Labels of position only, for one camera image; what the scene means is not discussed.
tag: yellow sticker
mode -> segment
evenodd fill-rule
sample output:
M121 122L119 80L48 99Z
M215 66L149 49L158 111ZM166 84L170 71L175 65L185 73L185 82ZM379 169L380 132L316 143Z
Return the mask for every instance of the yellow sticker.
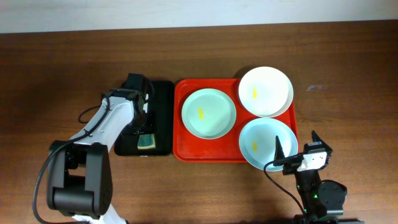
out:
M256 86L253 86L253 99L257 98L257 90L256 90Z
M253 143L251 145L253 147L253 151L257 152L257 143L255 141L253 141Z
M205 114L201 107L198 108L198 112L199 112L199 119L205 119Z

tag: red tray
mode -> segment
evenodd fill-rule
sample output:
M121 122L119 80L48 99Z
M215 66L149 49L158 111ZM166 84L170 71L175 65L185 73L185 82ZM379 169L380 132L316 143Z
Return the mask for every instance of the red tray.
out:
M239 134L251 120L258 118L249 113L238 96L240 79L185 79L175 87L173 153L184 162L246 162L239 149ZM203 88L221 90L231 97L236 107L236 121L228 134L218 139L201 139L191 134L182 123L182 105L189 95ZM292 129L297 136L293 103L289 109L275 117Z

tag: cable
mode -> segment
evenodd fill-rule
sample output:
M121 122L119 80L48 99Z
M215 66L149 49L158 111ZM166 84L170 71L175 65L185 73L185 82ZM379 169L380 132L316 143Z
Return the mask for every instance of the cable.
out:
M44 164L43 164L43 166L42 166L42 168L41 168L41 170L40 170L40 172L39 172L39 176L37 177L36 184L35 184L35 190L34 190L34 192L33 192L32 209L33 209L33 214L35 215L37 221L39 221L40 223L43 223L43 224L61 224L61 223L50 223L50 222L46 222L45 220L42 219L42 217L40 217L39 213L37 212L37 193L38 193L38 191L39 191L39 185L40 185L40 182L41 182L42 177L43 177L43 175L44 175L44 171L45 171L45 169L47 168L47 166L49 165L50 161L51 161L51 160L52 160L64 147L66 147L66 146L68 146L68 145L70 145L70 144L72 144L72 143L74 143L74 142L76 142L76 141L82 140L82 139L84 139L84 138L90 136L90 134L91 134L95 129L97 129L98 126L99 126L99 125L102 123L102 121L105 119L106 115L108 114L109 110L111 109L111 107L110 107L111 102L110 102L110 100L109 100L109 96L108 96L106 93L102 93L102 96L106 98L107 105L106 105L106 109L105 109L104 114L103 114L102 117L98 120L98 122L97 122L90 130L88 130L85 134L83 134L82 136L77 137L77 138L74 138L74 139L70 139L70 140L67 141L65 144L61 145L61 146L58 147L56 150L54 150L54 151L48 156L48 158L45 160L45 162L44 162ZM65 222L65 223L63 223L63 224L82 224L82 223L89 223L89 222L87 222L87 221L80 221L80 222Z
M81 123L81 124L87 124L88 121L82 121L82 120L81 120L81 117L82 117L85 113L87 113L87 112L89 112L89 111L91 111L91 110L93 110L93 109L95 109L95 108L99 108L100 106L101 106L101 105L92 106L91 108L88 108L87 110L84 110L83 112L81 112L81 114L79 115L79 117L77 117L77 121L79 121L79 123Z
M292 199L293 199L293 200L297 203L297 205L300 207L300 210L301 210L301 212L303 213L303 217L304 217L305 223L308 223L308 221L307 221L307 216L305 215L304 209L303 209L303 207L301 206L300 202L297 200L297 198L294 197L294 195L292 195L290 192L288 192L287 190L285 190L282 186L280 186L277 182L274 181L274 179L272 179L272 178L268 175L266 169L267 169L267 166L271 165L272 163L274 163L274 161L271 161L271 162L267 163L267 164L264 166L264 173L265 173L265 175L266 175L266 176L268 177L268 179L269 179L273 184L275 184L279 189L281 189L283 192L287 193L287 195L289 195L289 196L292 197Z

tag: brown tabletop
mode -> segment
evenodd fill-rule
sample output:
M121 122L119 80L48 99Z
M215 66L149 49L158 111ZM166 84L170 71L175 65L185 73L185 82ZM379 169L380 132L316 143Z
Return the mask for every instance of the brown tabletop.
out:
M320 172L348 188L342 218L398 220L398 21L0 35L0 222L36 223L31 201L52 141L129 72L151 79L283 71L294 86L300 147L316 130L333 149ZM130 223L292 218L295 202L249 164L192 164L111 151L112 204ZM271 175L294 192L293 176ZM38 208L47 207L46 175Z

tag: white background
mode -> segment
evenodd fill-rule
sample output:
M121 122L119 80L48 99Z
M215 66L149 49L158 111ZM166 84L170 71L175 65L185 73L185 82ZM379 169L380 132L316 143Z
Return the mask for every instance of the white background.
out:
M398 19L398 0L0 0L0 33Z

